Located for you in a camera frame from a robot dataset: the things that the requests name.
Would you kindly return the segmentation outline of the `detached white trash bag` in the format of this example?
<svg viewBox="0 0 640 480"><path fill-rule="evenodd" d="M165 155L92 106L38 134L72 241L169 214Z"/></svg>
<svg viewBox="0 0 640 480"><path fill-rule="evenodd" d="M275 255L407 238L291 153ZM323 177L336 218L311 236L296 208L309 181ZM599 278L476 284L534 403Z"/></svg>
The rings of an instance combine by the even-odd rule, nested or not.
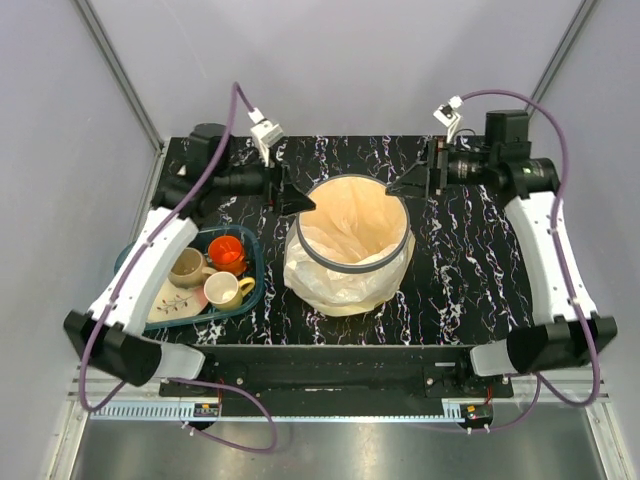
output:
<svg viewBox="0 0 640 480"><path fill-rule="evenodd" d="M316 209L295 216L284 284L320 313L370 312L399 290L416 240L406 204L385 191L373 177L335 176L308 192Z"/></svg>

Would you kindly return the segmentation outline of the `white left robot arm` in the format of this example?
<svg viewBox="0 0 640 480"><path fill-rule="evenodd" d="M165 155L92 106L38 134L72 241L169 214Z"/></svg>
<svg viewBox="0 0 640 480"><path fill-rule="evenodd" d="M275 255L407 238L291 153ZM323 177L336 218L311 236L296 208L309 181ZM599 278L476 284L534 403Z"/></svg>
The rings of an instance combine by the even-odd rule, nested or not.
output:
<svg viewBox="0 0 640 480"><path fill-rule="evenodd" d="M288 165L271 154L284 135L281 126L262 118L250 133L259 163L220 168L230 139L224 133L202 175L183 197L162 193L154 198L134 246L87 312L67 315L63 328L81 360L81 383L88 369L95 368L133 386L153 378L179 377L196 396L214 388L216 372L204 364L203 352L152 341L142 332L171 267L198 233L195 217L202 203L220 196L259 196L280 216L314 209L314 202L291 180Z"/></svg>

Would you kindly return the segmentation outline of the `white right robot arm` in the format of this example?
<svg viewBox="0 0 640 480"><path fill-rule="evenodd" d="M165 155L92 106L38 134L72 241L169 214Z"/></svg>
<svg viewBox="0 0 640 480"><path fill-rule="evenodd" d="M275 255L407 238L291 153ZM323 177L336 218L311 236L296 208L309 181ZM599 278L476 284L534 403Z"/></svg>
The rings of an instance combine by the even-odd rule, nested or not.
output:
<svg viewBox="0 0 640 480"><path fill-rule="evenodd" d="M471 349L470 362L453 374L457 390L470 397L486 389L493 376L585 366L617 334L614 318L598 314L571 250L557 254L554 242L568 239L554 204L560 181L551 160L532 157L528 133L525 111L491 111L480 147L465 149L436 138L386 189L391 196L426 199L450 185L482 185L514 229L531 289L533 324Z"/></svg>

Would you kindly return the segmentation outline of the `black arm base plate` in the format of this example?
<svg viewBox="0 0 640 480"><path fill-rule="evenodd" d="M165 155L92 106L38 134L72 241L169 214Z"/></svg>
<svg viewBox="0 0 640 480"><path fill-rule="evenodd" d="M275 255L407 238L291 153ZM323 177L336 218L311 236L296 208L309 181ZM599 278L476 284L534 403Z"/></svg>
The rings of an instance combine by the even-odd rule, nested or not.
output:
<svg viewBox="0 0 640 480"><path fill-rule="evenodd" d="M472 373L469 346L216 345L203 346L198 378L267 391L398 390L431 398L508 399L508 378Z"/></svg>

